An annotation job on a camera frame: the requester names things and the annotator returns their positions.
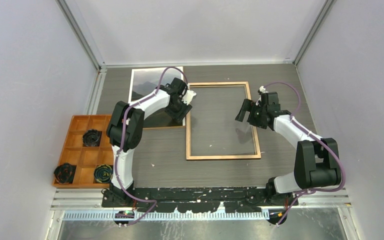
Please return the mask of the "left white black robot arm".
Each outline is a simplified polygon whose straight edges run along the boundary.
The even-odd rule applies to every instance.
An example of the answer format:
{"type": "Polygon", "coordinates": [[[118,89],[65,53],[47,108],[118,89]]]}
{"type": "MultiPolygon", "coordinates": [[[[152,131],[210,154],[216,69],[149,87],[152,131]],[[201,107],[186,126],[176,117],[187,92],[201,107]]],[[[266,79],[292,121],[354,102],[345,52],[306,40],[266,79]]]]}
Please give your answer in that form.
{"type": "Polygon", "coordinates": [[[136,101],[119,101],[115,105],[106,130],[114,157],[109,190],[121,207],[128,207],[134,199],[129,190],[134,183],[133,156],[142,139],[145,120],[164,110],[173,120],[182,123],[196,95],[189,84],[174,78],[136,101]]]}

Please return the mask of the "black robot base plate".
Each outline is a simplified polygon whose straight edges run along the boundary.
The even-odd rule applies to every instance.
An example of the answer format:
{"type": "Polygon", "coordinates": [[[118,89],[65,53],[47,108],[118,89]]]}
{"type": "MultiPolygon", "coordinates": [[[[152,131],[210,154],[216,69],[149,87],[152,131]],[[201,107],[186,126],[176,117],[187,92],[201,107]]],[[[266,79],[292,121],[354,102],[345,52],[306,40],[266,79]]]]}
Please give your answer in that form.
{"type": "Polygon", "coordinates": [[[140,213],[214,213],[224,208],[226,213],[256,213],[262,207],[282,210],[297,205],[293,195],[268,195],[263,187],[138,187],[124,192],[104,188],[102,207],[129,208],[140,213]]]}

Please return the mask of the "mountain landscape photo board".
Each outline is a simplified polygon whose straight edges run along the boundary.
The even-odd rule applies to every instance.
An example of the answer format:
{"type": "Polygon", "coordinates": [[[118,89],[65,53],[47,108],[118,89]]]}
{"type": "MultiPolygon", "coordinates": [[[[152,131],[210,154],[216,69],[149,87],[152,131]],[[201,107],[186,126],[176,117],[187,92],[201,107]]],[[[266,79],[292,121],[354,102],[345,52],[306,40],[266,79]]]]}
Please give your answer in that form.
{"type": "MultiPolygon", "coordinates": [[[[163,67],[155,68],[135,68],[131,71],[130,88],[129,88],[129,102],[137,101],[144,96],[150,94],[157,86],[170,84],[174,78],[183,80],[182,74],[183,67],[179,66],[178,69],[168,69],[161,82],[159,82],[163,67]]],[[[149,115],[144,120],[145,128],[165,128],[165,127],[182,127],[184,121],[181,123],[172,119],[164,109],[160,109],[153,114],[149,115]]]]}

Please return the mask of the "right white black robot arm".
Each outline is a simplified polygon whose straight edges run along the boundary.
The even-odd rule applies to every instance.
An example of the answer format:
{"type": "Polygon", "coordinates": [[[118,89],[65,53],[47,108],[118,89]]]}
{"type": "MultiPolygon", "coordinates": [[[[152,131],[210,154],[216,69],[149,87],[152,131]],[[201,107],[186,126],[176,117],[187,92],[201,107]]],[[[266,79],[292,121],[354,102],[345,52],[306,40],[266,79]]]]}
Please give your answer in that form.
{"type": "Polygon", "coordinates": [[[269,128],[295,148],[293,171],[272,177],[266,183],[265,198],[271,205],[279,205],[293,193],[324,191],[342,183],[337,142],[312,133],[290,111],[282,110],[276,92],[260,92],[257,101],[244,99],[235,120],[269,128]]]}

